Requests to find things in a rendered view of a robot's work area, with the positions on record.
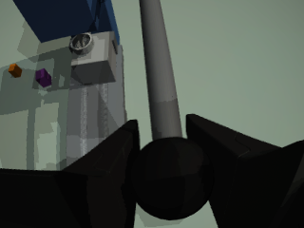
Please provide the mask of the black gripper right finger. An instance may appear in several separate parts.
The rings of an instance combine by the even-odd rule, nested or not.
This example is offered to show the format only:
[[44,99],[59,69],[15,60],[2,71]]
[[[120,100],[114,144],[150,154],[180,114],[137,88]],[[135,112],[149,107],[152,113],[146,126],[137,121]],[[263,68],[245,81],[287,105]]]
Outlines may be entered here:
[[304,182],[304,141],[277,147],[195,114],[186,134],[214,166],[217,227],[277,228]]

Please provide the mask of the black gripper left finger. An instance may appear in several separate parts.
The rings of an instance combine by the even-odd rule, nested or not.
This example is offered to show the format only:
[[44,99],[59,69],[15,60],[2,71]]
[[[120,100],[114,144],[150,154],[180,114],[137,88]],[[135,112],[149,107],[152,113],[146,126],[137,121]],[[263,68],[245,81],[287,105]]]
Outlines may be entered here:
[[0,168],[0,219],[34,228],[134,228],[130,164],[138,121],[125,122],[64,170]]

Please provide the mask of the small orange block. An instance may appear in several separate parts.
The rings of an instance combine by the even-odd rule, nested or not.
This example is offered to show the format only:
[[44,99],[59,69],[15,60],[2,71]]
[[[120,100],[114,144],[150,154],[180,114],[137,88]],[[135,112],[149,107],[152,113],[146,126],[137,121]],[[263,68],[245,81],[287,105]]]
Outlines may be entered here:
[[20,69],[18,65],[14,64],[14,65],[10,65],[8,72],[10,72],[10,75],[14,77],[20,77],[20,73],[22,73],[22,71],[23,69]]

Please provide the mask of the purple block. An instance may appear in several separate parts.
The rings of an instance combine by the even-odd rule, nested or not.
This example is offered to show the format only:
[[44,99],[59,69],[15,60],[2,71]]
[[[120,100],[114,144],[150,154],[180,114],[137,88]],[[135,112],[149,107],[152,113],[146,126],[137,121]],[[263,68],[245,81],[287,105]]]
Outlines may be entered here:
[[35,71],[35,81],[38,81],[39,85],[46,87],[52,85],[52,76],[49,75],[45,68]]

